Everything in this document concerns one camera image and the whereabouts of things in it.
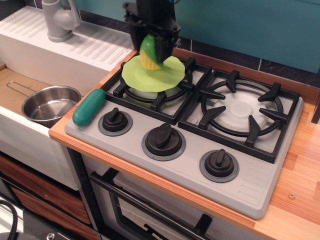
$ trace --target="oven door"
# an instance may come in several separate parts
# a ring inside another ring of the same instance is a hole
[[[212,218],[202,214],[195,226],[170,214],[153,202],[143,199],[131,191],[125,184],[118,171],[110,168],[103,176],[91,173],[90,180],[107,190],[117,224],[140,240],[209,240],[205,233]]]
[[[129,240],[262,240],[90,157],[82,158],[103,224]]]

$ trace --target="cabinet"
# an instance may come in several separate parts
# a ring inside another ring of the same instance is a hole
[[[0,177],[23,208],[62,227],[76,239],[97,240],[85,204],[73,191],[0,152]]]

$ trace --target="oven window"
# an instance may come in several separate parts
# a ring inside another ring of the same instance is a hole
[[[189,240],[177,230],[170,228],[130,203],[112,195],[112,204],[117,222],[139,239]]]

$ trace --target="faucet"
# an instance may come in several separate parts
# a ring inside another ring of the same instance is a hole
[[[68,0],[71,10],[64,10],[60,0],[42,0],[44,19],[48,28],[48,38],[52,42],[64,42],[72,37],[72,30],[81,20],[75,0]]]

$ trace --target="wooden drawer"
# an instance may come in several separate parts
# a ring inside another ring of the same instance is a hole
[[[18,190],[15,187],[11,187],[13,192],[21,201],[22,205],[29,209],[30,211],[60,225],[61,227],[68,229],[88,240],[98,240],[97,234],[95,231],[89,227],[79,223],[73,218],[63,214],[54,207],[46,204],[39,199]]]
[[[15,159],[0,153],[0,171],[5,176],[83,223],[91,224],[85,204],[79,196],[70,194],[16,162]]]

